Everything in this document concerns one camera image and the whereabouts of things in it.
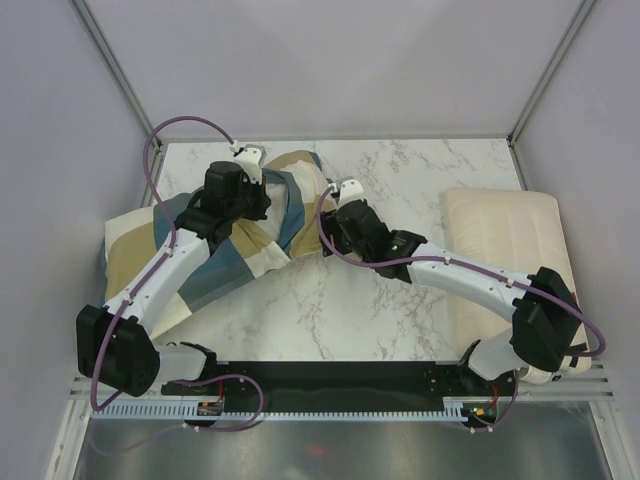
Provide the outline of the white pillow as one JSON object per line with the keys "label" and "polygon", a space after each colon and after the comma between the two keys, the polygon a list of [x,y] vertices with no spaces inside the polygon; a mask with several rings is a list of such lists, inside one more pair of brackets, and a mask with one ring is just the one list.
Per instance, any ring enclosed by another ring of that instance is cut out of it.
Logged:
{"label": "white pillow", "polygon": [[286,184],[269,183],[266,193],[271,204],[266,210],[266,218],[258,224],[269,238],[285,249],[293,232],[289,188]]}

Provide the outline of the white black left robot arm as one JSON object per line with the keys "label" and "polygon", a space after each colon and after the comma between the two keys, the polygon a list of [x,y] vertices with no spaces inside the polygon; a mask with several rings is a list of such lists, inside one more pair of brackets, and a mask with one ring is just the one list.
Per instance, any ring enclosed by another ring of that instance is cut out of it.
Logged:
{"label": "white black left robot arm", "polygon": [[93,409],[104,384],[117,394],[139,397],[156,382],[184,381],[197,394],[213,391],[218,369],[208,351],[195,344],[158,347],[151,333],[185,281],[216,252],[240,219],[262,220],[270,206],[263,171],[239,155],[215,161],[203,187],[178,215],[169,234],[141,272],[116,296],[97,308],[85,306],[76,318],[79,372],[89,378]]}

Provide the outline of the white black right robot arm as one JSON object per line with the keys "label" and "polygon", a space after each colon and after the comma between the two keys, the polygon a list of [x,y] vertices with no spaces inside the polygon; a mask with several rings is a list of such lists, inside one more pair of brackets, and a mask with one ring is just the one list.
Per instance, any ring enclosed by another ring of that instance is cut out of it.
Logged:
{"label": "white black right robot arm", "polygon": [[317,213],[316,223],[326,254],[385,278],[446,291],[508,323],[464,351],[456,373],[466,393],[480,394],[511,371],[541,384],[590,367],[584,317],[556,271],[541,267],[526,274],[473,262],[422,235],[389,229],[364,200]]}

